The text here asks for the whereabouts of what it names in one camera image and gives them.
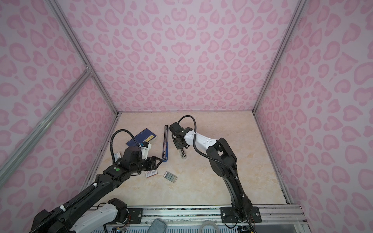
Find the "red white staple box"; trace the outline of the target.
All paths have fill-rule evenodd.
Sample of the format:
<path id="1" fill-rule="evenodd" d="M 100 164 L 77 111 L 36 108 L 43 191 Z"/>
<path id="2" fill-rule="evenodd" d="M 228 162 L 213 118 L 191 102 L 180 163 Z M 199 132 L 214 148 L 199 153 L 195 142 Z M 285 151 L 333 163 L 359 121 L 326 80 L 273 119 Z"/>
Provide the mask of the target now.
<path id="1" fill-rule="evenodd" d="M 150 171 L 145 172 L 145 177 L 150 178 L 150 177 L 155 176 L 157 174 L 158 174 L 157 170 L 150 170 Z"/>

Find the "staple tray with staples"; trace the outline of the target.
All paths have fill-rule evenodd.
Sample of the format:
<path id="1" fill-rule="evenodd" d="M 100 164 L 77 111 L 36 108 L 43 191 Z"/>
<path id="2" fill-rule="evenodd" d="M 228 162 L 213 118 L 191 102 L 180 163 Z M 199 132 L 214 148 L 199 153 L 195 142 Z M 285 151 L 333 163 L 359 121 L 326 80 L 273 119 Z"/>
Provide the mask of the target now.
<path id="1" fill-rule="evenodd" d="M 168 180 L 168 181 L 170 181 L 170 182 L 172 182 L 172 183 L 175 183 L 176 180 L 177 180 L 177 176 L 174 175 L 174 174 L 172 174 L 172 173 L 170 173 L 170 172 L 168 172 L 168 171 L 165 172 L 165 174 L 163 175 L 163 177 L 164 177 L 166 180 Z"/>

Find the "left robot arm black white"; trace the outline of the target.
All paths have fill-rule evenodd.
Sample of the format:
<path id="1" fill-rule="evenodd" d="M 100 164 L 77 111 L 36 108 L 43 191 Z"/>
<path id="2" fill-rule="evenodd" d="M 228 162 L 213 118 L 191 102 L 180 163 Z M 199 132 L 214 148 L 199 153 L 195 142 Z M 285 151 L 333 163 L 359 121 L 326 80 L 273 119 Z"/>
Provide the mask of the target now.
<path id="1" fill-rule="evenodd" d="M 96 176 L 93 184 L 77 194 L 71 200 L 53 209 L 42 210 L 33 220 L 32 233 L 68 233 L 78 219 L 96 202 L 103 198 L 133 174 L 156 170 L 163 162 L 156 156 L 142 156 L 141 147 L 129 147 L 114 164 Z"/>

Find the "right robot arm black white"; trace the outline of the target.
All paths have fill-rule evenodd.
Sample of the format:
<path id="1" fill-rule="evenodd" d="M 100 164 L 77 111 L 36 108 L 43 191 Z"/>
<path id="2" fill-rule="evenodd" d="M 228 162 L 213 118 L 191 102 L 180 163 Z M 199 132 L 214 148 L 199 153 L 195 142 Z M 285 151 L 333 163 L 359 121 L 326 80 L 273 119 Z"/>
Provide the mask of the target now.
<path id="1" fill-rule="evenodd" d="M 253 205 L 243 190 L 238 175 L 238 159 L 227 141 L 224 138 L 208 138 L 190 127 L 182 128 L 177 122 L 169 129 L 177 149 L 193 147 L 199 155 L 209 160 L 212 170 L 224 180 L 235 217 L 238 221 L 247 221 Z"/>

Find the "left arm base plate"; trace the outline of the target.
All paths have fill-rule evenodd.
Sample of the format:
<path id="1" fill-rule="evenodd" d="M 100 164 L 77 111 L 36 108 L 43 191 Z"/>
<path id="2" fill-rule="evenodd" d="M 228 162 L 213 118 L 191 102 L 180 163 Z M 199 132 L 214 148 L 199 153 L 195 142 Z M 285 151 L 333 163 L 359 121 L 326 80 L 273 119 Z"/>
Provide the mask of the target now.
<path id="1" fill-rule="evenodd" d="M 129 208 L 128 212 L 130 216 L 129 224 L 141 224 L 143 208 Z"/>

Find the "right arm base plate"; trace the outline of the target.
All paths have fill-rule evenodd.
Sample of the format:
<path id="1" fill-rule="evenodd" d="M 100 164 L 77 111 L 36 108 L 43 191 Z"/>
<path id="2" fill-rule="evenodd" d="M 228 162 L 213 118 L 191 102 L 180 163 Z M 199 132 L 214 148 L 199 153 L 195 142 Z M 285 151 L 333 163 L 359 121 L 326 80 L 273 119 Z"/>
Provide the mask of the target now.
<path id="1" fill-rule="evenodd" d="M 222 223 L 243 223 L 246 222 L 246 215 L 251 223 L 261 223 L 262 218 L 259 208 L 254 206 L 249 213 L 244 214 L 235 207 L 221 207 L 220 216 Z"/>

